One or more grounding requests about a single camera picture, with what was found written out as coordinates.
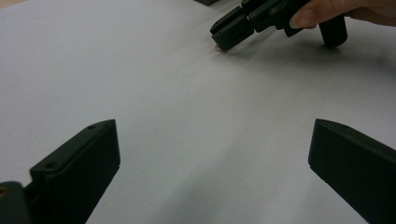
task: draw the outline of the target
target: white table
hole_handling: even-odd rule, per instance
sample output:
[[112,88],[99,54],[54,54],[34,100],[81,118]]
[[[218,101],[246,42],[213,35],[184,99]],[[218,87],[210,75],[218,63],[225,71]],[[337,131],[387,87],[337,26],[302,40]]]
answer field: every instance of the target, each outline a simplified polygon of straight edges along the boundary
[[239,2],[2,8],[0,182],[116,119],[121,167],[88,223],[365,223],[307,156],[317,118],[396,147],[396,28],[347,19],[333,50],[269,29],[218,52],[209,29]]

